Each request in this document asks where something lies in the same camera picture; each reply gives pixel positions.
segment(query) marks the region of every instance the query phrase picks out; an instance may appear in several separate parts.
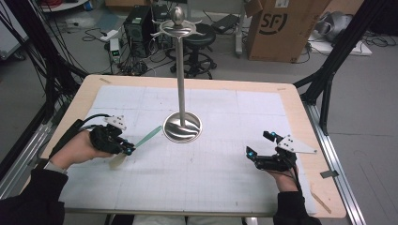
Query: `hand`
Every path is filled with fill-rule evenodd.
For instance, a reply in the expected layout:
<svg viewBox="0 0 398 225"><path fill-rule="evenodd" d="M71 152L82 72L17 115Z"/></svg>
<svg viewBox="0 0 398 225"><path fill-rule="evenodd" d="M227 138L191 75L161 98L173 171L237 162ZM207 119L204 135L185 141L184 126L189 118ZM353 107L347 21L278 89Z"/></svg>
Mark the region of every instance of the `hand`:
<svg viewBox="0 0 398 225"><path fill-rule="evenodd" d="M95 149L90 141L90 132L83 130L50 158L50 161L53 165L66 170L75 163L86 162L93 158L109 158L111 156L112 154L110 153Z"/></svg>
<svg viewBox="0 0 398 225"><path fill-rule="evenodd" d="M275 179L276 186L278 187L278 190L280 192L299 191L298 187L296 186L295 180L292 177L292 174L294 174L293 168L290 169L290 172L267 171L267 173L269 173Z"/></svg>

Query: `person's left hand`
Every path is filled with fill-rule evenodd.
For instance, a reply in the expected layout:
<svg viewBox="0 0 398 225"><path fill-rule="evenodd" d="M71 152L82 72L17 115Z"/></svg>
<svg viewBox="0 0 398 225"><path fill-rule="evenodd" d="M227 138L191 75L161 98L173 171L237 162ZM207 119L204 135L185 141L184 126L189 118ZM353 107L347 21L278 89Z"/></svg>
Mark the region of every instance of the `person's left hand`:
<svg viewBox="0 0 398 225"><path fill-rule="evenodd" d="M94 148L89 135L90 132L88 130L79 132L50 158L52 164L66 170L75 163L86 162L93 158L109 158L112 156L110 153Z"/></svg>

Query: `sf logo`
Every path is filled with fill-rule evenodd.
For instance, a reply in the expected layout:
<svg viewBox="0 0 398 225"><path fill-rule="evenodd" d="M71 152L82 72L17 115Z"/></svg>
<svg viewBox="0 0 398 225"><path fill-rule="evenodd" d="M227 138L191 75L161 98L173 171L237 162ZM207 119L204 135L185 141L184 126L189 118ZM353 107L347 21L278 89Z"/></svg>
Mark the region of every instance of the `sf logo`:
<svg viewBox="0 0 398 225"><path fill-rule="evenodd" d="M259 31L262 35L275 35L280 32L287 21L287 14L265 14L263 17L264 24L261 24Z"/></svg>

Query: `person's arm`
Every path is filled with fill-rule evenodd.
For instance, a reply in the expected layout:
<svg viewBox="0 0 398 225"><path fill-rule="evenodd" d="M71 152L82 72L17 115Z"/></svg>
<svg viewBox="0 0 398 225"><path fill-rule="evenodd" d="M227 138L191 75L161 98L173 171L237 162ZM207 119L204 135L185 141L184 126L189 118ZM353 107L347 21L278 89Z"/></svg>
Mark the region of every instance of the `person's arm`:
<svg viewBox="0 0 398 225"><path fill-rule="evenodd" d="M73 137L50 161L55 168L67 170L72 164L111 154L96 150L84 130ZM65 210L59 202L68 177L46 169L34 169L29 184L16 197L0 201L0 224L62 224Z"/></svg>
<svg viewBox="0 0 398 225"><path fill-rule="evenodd" d="M278 210L273 217L275 225L319 225L321 222L310 217L305 209L305 200L290 172L268 171L275 179L280 193L278 194Z"/></svg>

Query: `computer tower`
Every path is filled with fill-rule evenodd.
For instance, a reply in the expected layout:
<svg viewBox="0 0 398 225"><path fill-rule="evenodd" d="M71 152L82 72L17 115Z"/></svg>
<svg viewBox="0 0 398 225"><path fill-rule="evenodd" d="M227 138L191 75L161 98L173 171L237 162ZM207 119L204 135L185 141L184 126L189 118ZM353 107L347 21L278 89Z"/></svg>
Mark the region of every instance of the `computer tower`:
<svg viewBox="0 0 398 225"><path fill-rule="evenodd" d="M144 42L132 42L130 54L138 58L147 58L149 56L148 44Z"/></svg>
<svg viewBox="0 0 398 225"><path fill-rule="evenodd" d="M128 40L148 43L155 33L150 6L134 6L123 25Z"/></svg>
<svg viewBox="0 0 398 225"><path fill-rule="evenodd" d="M153 20L155 22L165 22L170 20L169 9L164 4L152 6ZM160 31L159 26L156 25L156 31ZM169 49L173 47L173 39L170 36L159 35L156 37L159 49Z"/></svg>

